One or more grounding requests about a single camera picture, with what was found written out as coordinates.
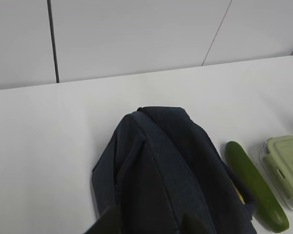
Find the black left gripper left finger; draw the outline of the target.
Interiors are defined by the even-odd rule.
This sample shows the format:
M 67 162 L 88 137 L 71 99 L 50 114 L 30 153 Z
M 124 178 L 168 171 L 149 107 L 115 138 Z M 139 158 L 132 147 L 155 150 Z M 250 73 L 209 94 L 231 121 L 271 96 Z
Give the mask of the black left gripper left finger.
M 114 206 L 104 214 L 85 232 L 85 234 L 119 234 L 120 211 Z

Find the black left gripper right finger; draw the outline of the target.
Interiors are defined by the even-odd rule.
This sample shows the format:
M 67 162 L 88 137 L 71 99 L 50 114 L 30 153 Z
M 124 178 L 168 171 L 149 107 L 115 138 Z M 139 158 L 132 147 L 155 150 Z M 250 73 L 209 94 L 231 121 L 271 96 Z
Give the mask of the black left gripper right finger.
M 181 222 L 182 234 L 207 234 L 203 223 L 195 216 L 185 213 Z

